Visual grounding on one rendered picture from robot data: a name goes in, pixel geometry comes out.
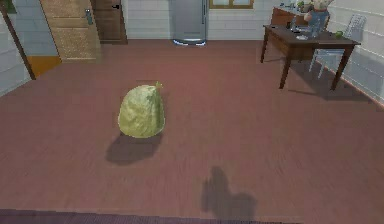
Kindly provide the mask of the dark brown dining table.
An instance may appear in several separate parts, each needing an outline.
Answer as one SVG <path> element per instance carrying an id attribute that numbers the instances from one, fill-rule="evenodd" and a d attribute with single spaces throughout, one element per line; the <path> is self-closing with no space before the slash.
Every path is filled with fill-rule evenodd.
<path id="1" fill-rule="evenodd" d="M 283 89 L 288 76 L 288 71 L 293 60 L 310 60 L 316 49 L 342 49 L 343 54 L 336 75 L 330 89 L 334 91 L 341 79 L 343 71 L 349 61 L 354 48 L 359 42 L 345 37 L 337 38 L 334 33 L 324 31 L 315 38 L 299 40 L 297 35 L 287 29 L 285 25 L 264 25 L 264 40 L 260 62 L 264 56 L 269 39 L 273 45 L 285 56 L 284 67 L 281 74 L 279 88 Z"/>

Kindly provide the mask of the yellow-green garbage bag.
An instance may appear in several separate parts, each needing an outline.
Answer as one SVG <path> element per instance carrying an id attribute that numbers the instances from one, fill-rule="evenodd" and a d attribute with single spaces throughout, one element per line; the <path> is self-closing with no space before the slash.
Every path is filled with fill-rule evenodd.
<path id="1" fill-rule="evenodd" d="M 124 96 L 118 115 L 120 131 L 133 138 L 150 138 L 165 127 L 165 112 L 157 81 L 154 85 L 140 85 Z"/>

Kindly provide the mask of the grey fridge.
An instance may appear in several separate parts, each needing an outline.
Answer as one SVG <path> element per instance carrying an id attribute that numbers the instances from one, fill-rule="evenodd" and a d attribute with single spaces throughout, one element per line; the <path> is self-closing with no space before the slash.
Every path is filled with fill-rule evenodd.
<path id="1" fill-rule="evenodd" d="M 202 0 L 170 0 L 171 39 L 177 45 L 204 46 L 207 41 L 208 3 L 206 24 L 202 24 Z"/>

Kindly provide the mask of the wood framed window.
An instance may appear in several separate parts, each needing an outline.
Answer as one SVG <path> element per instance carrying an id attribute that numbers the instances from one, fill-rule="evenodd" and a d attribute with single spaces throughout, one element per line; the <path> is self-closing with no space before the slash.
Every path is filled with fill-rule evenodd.
<path id="1" fill-rule="evenodd" d="M 254 0 L 209 0 L 210 9 L 252 9 Z"/>

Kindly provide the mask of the dark brown room door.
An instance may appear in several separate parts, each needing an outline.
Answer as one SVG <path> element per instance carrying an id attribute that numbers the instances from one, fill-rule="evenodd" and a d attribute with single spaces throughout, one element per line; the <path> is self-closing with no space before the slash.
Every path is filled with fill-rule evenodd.
<path id="1" fill-rule="evenodd" d="M 102 44 L 124 45 L 127 35 L 121 0 L 91 0 L 96 27 Z"/>

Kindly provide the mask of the light wooden room door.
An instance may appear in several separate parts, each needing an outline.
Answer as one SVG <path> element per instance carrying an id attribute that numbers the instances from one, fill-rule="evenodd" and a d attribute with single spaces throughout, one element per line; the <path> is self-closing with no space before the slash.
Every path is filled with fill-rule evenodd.
<path id="1" fill-rule="evenodd" d="M 101 44 L 90 0 L 39 0 L 63 63 L 95 63 L 101 59 Z M 93 24 L 88 25 L 85 9 Z"/>

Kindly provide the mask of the grey slatted chair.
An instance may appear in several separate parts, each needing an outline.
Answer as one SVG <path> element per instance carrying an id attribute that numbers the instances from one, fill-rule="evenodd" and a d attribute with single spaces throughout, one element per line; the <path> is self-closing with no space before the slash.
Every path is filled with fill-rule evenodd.
<path id="1" fill-rule="evenodd" d="M 360 14 L 353 14 L 343 37 L 356 42 L 362 40 L 363 28 L 366 23 L 366 17 Z M 312 70 L 315 62 L 318 62 L 321 67 L 318 77 L 322 76 L 324 69 L 336 71 L 344 53 L 343 49 L 316 49 L 314 51 L 309 70 Z"/>

